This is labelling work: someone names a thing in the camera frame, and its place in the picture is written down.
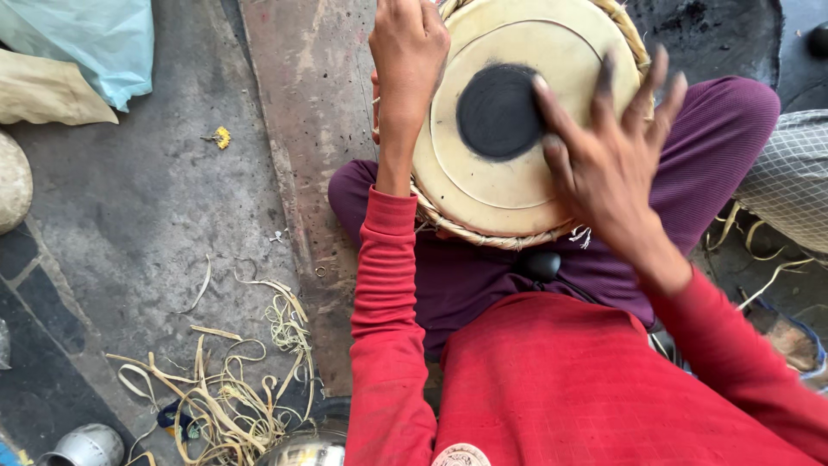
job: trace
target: woven hoop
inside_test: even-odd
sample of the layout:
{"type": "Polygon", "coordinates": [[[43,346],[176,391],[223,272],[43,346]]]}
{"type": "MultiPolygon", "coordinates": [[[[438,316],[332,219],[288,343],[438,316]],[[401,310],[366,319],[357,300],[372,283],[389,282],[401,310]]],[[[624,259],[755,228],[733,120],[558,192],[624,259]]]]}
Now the woven hoop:
{"type": "MultiPolygon", "coordinates": [[[[440,15],[443,20],[451,16],[453,12],[467,5],[474,0],[445,0],[440,4],[440,15]]],[[[615,0],[590,0],[596,7],[607,14],[613,20],[615,26],[621,31],[624,39],[633,53],[635,64],[638,69],[639,82],[644,82],[644,76],[647,75],[650,69],[650,56],[644,48],[644,43],[638,35],[633,21],[629,19],[624,7],[619,5],[615,0]]],[[[652,107],[654,100],[650,98],[649,114],[652,115],[652,107]]],[[[555,229],[538,233],[537,235],[528,236],[489,236],[481,235],[475,231],[469,230],[462,225],[458,225],[452,220],[443,217],[437,207],[428,200],[425,194],[417,187],[416,180],[412,176],[411,189],[417,195],[417,215],[420,219],[435,228],[447,231],[448,233],[458,236],[463,240],[468,241],[478,246],[491,246],[503,250],[521,250],[529,246],[540,245],[548,241],[553,241],[562,235],[573,231],[580,223],[576,219],[570,219],[565,224],[558,226],[555,229]]]]}

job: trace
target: leg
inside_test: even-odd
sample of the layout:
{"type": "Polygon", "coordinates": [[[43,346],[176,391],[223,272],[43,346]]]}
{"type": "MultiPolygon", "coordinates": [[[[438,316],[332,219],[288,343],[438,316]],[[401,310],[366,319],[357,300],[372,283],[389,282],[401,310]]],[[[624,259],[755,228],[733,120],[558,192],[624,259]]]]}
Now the leg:
{"type": "MultiPolygon", "coordinates": [[[[376,181],[377,164],[354,160],[330,179],[328,202],[339,223],[357,247],[365,220],[368,189],[376,181]]],[[[486,308],[510,294],[528,289],[523,277],[509,273],[516,253],[478,247],[451,239],[440,240],[433,231],[417,234],[416,321],[426,330],[426,354],[439,357],[445,340],[486,308]]]]}
{"type": "MultiPolygon", "coordinates": [[[[652,184],[650,205],[673,243],[689,254],[768,141],[779,99],[767,86],[738,77],[693,85],[667,138],[652,184]]],[[[559,275],[602,304],[654,321],[632,268],[600,240],[582,250],[560,238],[547,247],[561,254],[559,275]]],[[[578,297],[561,283],[546,289],[578,297]]]]}

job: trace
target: hand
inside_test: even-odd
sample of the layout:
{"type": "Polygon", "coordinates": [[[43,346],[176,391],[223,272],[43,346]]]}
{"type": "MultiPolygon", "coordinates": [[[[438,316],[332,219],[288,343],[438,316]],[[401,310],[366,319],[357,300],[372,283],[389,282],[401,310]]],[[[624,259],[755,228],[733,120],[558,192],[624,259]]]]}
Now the hand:
{"type": "Polygon", "coordinates": [[[652,124],[644,119],[652,92],[665,80],[667,62],[667,51],[659,46],[620,124],[613,104],[612,52],[604,58],[595,86],[591,129],[570,118],[540,76],[534,85],[549,131],[560,136],[549,134],[542,141],[558,195],[575,218],[633,265],[640,279],[672,294],[690,280],[692,269],[667,238],[649,196],[664,142],[684,102],[683,74],[673,80],[652,124]]]}
{"type": "Polygon", "coordinates": [[[449,32],[429,0],[378,0],[368,37],[382,112],[376,189],[407,196],[412,154],[449,53],[449,32]]]}

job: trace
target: red long-sleeve shirt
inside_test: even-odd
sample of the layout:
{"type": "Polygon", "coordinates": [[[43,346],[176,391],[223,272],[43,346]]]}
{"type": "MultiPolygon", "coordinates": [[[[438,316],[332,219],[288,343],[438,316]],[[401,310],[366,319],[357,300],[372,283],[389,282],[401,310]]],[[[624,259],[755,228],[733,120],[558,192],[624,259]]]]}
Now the red long-sleeve shirt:
{"type": "Polygon", "coordinates": [[[346,464],[429,465],[461,443],[494,466],[828,464],[828,401],[699,273],[676,296],[650,296],[699,380],[650,349],[629,313],[515,294],[449,338],[437,424],[414,322],[415,208],[371,189],[346,464]]]}

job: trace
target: black powder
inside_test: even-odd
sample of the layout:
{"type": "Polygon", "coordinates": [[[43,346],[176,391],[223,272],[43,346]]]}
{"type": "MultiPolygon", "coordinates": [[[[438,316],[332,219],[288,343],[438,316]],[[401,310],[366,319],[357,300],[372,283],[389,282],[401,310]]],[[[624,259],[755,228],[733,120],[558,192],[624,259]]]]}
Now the black powder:
{"type": "Polygon", "coordinates": [[[535,74],[528,66],[500,64],[472,76],[457,102],[466,147],[490,162],[506,162],[535,145],[543,130],[532,91],[535,74]]]}

